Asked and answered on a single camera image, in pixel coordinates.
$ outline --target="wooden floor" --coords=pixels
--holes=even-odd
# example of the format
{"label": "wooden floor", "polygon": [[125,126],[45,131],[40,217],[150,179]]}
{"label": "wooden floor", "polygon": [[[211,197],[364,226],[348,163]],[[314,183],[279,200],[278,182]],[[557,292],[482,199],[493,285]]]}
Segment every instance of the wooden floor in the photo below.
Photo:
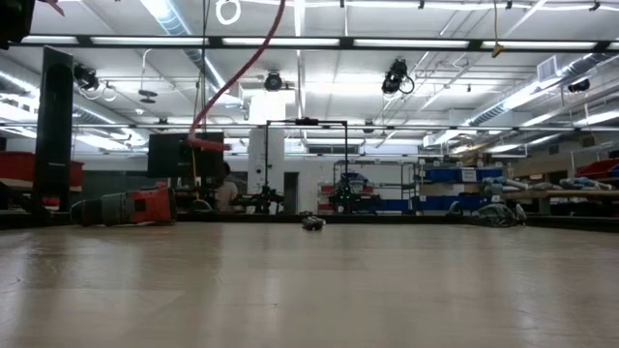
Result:
{"label": "wooden floor", "polygon": [[619,347],[619,235],[178,223],[0,232],[2,348]]}

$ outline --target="white ring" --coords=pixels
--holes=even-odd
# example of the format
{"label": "white ring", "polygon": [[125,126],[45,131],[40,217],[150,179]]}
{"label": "white ring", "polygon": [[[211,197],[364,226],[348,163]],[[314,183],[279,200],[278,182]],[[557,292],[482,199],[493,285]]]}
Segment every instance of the white ring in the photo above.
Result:
{"label": "white ring", "polygon": [[[225,19],[223,15],[221,15],[221,7],[223,6],[223,4],[226,4],[226,3],[234,4],[236,8],[236,12],[234,13],[234,16],[230,19]],[[239,20],[239,18],[241,17],[241,3],[239,3],[239,0],[220,0],[217,2],[217,6],[215,10],[217,14],[217,19],[223,25],[230,25],[236,22],[237,20]]]}

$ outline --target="red hose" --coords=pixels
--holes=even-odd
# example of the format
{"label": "red hose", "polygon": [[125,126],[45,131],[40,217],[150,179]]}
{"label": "red hose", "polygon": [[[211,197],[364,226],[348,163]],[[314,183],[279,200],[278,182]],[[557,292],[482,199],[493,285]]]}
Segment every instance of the red hose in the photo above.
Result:
{"label": "red hose", "polygon": [[190,134],[187,138],[187,141],[190,143],[190,145],[195,146],[195,147],[200,147],[206,150],[217,150],[217,151],[230,150],[230,146],[227,144],[222,144],[222,143],[218,143],[215,141],[208,141],[208,140],[202,140],[202,139],[196,138],[195,130],[198,128],[198,126],[200,126],[200,122],[206,119],[207,113],[209,112],[209,110],[211,110],[213,105],[215,105],[215,102],[221,97],[221,95],[225,91],[227,91],[234,84],[234,82],[236,82],[253,65],[253,63],[255,63],[255,61],[258,60],[258,58],[260,58],[260,56],[262,55],[262,52],[264,52],[267,46],[269,46],[269,42],[275,36],[275,32],[278,30],[278,27],[280,26],[281,17],[283,16],[283,10],[285,9],[285,5],[286,5],[286,1],[280,0],[280,7],[278,8],[278,14],[275,16],[275,20],[273,21],[273,26],[271,27],[271,30],[269,30],[267,37],[264,39],[264,43],[262,43],[262,46],[259,47],[255,51],[253,56],[243,66],[243,68],[237,71],[234,74],[234,76],[232,76],[232,78],[230,78],[230,80],[223,87],[219,89],[219,91],[215,94],[215,96],[213,96],[206,103],[206,105],[200,111],[200,113],[197,114],[197,116],[193,120],[192,127],[190,128]]}

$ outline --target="person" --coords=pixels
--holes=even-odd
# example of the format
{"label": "person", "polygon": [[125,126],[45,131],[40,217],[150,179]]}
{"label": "person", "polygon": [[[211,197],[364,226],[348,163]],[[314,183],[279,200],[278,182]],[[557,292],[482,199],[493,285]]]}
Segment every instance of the person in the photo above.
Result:
{"label": "person", "polygon": [[230,165],[227,162],[223,163],[223,183],[215,191],[215,199],[217,200],[217,209],[220,213],[234,213],[234,207],[230,202],[239,194],[236,184],[226,179],[230,176]]}

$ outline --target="red machine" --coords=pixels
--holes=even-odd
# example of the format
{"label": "red machine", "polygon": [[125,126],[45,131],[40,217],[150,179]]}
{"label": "red machine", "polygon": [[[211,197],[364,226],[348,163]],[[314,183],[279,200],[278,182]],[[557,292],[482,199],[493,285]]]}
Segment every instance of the red machine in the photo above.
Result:
{"label": "red machine", "polygon": [[173,222],[176,220],[174,190],[129,191],[83,200],[71,207],[71,219],[82,226]]}

